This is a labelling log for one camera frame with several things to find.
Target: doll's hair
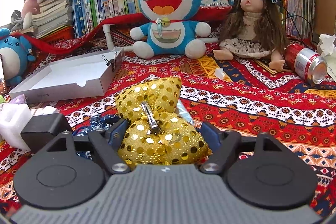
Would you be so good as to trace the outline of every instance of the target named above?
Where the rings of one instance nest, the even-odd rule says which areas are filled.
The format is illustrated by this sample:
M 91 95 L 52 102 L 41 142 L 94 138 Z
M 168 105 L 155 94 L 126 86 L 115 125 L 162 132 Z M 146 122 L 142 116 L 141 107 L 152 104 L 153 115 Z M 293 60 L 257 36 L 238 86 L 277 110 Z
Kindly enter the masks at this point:
M 220 40 L 236 38 L 244 26 L 244 11 L 240 6 L 241 0 L 235 0 L 229 14 L 225 18 L 220 34 Z M 264 8 L 261 17 L 254 24 L 256 34 L 254 42 L 260 43 L 265 50 L 277 49 L 283 53 L 288 44 L 283 30 L 278 6 L 272 0 L 263 0 Z

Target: black binder clip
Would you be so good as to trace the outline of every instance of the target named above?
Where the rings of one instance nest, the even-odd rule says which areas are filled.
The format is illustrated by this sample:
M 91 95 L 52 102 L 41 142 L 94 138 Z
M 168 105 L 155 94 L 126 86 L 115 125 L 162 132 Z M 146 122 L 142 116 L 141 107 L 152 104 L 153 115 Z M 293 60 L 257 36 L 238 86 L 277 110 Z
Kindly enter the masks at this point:
M 116 59 L 117 59 L 117 52 L 114 53 L 114 58 L 111 60 L 107 60 L 105 55 L 102 55 L 101 58 L 106 62 L 107 67 L 111 65 L 112 71 L 116 69 Z

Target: blue plush toy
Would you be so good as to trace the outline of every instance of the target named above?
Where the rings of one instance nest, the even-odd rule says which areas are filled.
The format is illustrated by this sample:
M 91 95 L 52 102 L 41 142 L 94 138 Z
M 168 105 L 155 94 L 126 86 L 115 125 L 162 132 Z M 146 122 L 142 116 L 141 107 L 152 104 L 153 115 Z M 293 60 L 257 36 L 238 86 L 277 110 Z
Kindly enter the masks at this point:
M 17 85 L 22 81 L 28 61 L 35 61 L 31 55 L 32 46 L 27 39 L 9 36 L 10 30 L 0 29 L 0 54 L 2 56 L 3 72 L 8 85 Z
M 151 21 L 133 28 L 130 36 L 136 40 L 134 53 L 144 59 L 157 54 L 181 54 L 191 59 L 205 54 L 205 44 L 196 39 L 207 37 L 211 27 L 205 22 L 189 20 L 201 5 L 201 0 L 139 0 L 141 12 Z M 140 39 L 148 37 L 147 42 Z

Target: doll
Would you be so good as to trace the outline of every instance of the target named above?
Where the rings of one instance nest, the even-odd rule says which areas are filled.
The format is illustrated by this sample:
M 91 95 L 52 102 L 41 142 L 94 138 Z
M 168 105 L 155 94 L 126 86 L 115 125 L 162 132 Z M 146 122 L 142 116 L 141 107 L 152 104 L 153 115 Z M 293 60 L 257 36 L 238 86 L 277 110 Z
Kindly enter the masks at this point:
M 282 70 L 283 52 L 288 44 L 273 0 L 235 0 L 220 34 L 220 50 L 214 50 L 217 60 L 268 58 L 269 68 Z

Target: gray box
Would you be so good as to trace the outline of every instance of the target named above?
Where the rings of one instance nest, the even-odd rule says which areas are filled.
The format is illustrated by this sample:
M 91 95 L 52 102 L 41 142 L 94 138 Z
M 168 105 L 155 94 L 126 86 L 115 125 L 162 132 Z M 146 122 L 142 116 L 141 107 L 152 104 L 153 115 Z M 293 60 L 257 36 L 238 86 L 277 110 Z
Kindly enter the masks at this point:
M 115 70 L 106 61 L 115 58 Z M 9 92 L 11 98 L 24 94 L 28 103 L 103 96 L 124 60 L 117 48 L 92 52 L 51 62 L 35 71 Z

